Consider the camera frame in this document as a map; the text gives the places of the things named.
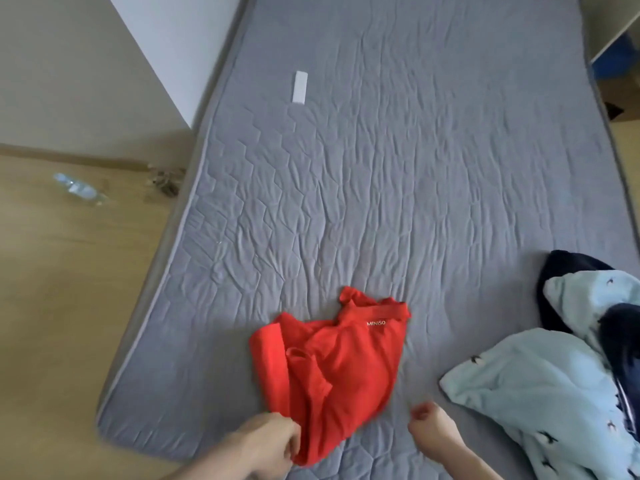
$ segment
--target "light blue blanket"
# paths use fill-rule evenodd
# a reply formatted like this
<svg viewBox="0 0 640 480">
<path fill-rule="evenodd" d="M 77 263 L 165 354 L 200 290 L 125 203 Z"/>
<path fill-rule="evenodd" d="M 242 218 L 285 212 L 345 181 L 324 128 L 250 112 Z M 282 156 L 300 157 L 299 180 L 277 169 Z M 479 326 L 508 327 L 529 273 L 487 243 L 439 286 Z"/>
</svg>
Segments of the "light blue blanket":
<svg viewBox="0 0 640 480">
<path fill-rule="evenodd" d="M 545 295 L 578 336 L 541 328 L 512 335 L 440 385 L 453 402 L 498 422 L 541 480 L 633 480 L 640 447 L 624 428 L 596 333 L 608 307 L 640 297 L 640 282 L 621 271 L 583 271 L 549 280 Z"/>
</svg>

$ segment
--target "red garment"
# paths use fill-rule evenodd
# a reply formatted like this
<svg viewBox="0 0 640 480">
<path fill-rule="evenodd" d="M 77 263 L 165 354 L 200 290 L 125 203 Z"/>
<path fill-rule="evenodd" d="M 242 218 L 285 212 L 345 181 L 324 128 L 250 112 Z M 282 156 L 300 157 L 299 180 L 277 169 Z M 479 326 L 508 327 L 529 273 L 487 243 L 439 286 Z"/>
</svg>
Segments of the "red garment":
<svg viewBox="0 0 640 480">
<path fill-rule="evenodd" d="M 387 405 L 411 317 L 405 303 L 345 287 L 335 320 L 283 313 L 250 346 L 269 410 L 302 427 L 297 465 L 312 465 Z"/>
</svg>

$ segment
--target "hand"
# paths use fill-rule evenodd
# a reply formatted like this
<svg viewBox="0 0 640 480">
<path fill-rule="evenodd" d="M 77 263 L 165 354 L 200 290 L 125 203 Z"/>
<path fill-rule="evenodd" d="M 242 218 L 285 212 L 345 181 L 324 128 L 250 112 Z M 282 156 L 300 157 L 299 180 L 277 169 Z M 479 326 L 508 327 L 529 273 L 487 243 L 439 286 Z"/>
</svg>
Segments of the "hand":
<svg viewBox="0 0 640 480">
<path fill-rule="evenodd" d="M 263 413 L 244 423 L 233 436 L 244 443 L 247 460 L 259 480 L 280 480 L 300 451 L 300 426 L 279 413 Z"/>
<path fill-rule="evenodd" d="M 411 410 L 409 433 L 426 457 L 445 464 L 467 449 L 455 421 L 434 402 L 422 403 Z"/>
</svg>

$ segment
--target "gray bedsheet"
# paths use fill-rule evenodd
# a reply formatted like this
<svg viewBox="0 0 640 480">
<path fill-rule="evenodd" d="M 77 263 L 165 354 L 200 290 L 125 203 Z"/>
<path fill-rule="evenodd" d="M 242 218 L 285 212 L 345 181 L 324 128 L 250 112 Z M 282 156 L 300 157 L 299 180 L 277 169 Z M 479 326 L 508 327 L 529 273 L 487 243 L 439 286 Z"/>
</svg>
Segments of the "gray bedsheet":
<svg viewBox="0 0 640 480">
<path fill-rule="evenodd" d="M 307 102 L 291 103 L 297 70 Z M 263 403 L 247 341 L 344 285 L 413 313 L 386 411 L 293 479 L 436 479 L 406 430 L 434 398 L 505 478 L 532 476 L 437 380 L 538 324 L 564 248 L 639 275 L 578 0 L 250 0 L 100 402 L 101 434 L 187 459 Z"/>
</svg>

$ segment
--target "blue bin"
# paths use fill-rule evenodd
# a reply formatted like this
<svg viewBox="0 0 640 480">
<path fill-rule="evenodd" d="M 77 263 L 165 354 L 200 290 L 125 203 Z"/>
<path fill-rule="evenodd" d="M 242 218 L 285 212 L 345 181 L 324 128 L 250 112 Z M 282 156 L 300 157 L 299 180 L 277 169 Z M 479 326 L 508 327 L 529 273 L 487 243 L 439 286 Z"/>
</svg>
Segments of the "blue bin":
<svg viewBox="0 0 640 480">
<path fill-rule="evenodd" d="M 595 78 L 612 79 L 623 76 L 636 63 L 639 54 L 629 34 L 623 33 L 593 63 Z"/>
</svg>

